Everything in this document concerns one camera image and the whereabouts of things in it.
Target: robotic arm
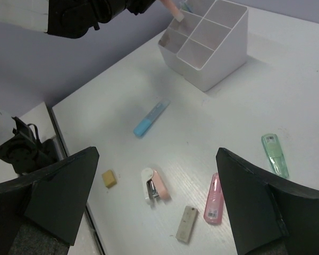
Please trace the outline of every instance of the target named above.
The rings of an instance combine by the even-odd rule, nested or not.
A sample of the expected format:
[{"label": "robotic arm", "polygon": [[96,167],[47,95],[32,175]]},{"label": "robotic arm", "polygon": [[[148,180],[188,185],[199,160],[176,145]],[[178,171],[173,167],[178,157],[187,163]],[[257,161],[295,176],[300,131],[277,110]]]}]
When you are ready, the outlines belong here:
[{"label": "robotic arm", "polygon": [[49,35],[80,38],[128,9],[144,13],[155,0],[0,0],[0,21]]}]

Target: gray eraser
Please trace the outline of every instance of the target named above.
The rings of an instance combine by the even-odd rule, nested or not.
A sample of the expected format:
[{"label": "gray eraser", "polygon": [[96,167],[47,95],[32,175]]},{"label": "gray eraser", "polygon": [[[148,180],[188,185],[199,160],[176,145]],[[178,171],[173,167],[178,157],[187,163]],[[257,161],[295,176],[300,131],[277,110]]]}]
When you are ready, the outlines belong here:
[{"label": "gray eraser", "polygon": [[186,206],[181,219],[179,230],[176,233],[176,239],[184,243],[189,243],[190,234],[194,226],[197,216],[197,209],[191,206]]}]

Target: pink pen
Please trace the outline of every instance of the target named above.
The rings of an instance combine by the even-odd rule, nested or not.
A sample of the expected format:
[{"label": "pink pen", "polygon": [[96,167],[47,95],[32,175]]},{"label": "pink pen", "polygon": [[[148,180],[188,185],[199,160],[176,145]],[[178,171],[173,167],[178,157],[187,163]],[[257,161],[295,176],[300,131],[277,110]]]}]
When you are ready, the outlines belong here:
[{"label": "pink pen", "polygon": [[180,10],[171,0],[161,0],[161,2],[171,12],[171,14],[178,22],[181,22],[184,19],[183,13],[180,12]]},{"label": "pink pen", "polygon": [[204,209],[204,220],[210,224],[220,224],[223,212],[223,193],[220,184],[219,174],[213,174],[211,187]]}]

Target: yellow eraser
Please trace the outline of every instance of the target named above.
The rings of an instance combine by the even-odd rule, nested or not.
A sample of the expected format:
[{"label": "yellow eraser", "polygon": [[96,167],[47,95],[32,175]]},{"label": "yellow eraser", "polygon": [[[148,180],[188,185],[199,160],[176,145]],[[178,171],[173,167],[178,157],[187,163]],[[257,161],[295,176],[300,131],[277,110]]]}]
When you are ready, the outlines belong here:
[{"label": "yellow eraser", "polygon": [[106,171],[104,174],[102,174],[102,177],[104,184],[108,189],[111,188],[113,185],[117,184],[116,178],[113,175],[112,170]]}]

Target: blue pen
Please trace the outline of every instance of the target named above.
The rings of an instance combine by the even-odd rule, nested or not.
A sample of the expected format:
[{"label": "blue pen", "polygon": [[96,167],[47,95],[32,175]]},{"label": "blue pen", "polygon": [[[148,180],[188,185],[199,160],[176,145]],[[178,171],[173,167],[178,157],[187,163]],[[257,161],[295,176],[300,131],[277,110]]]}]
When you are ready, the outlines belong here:
[{"label": "blue pen", "polygon": [[142,137],[145,132],[151,127],[154,121],[160,116],[160,114],[167,108],[170,104],[170,100],[163,99],[160,101],[145,118],[135,127],[133,133],[137,137]]}]

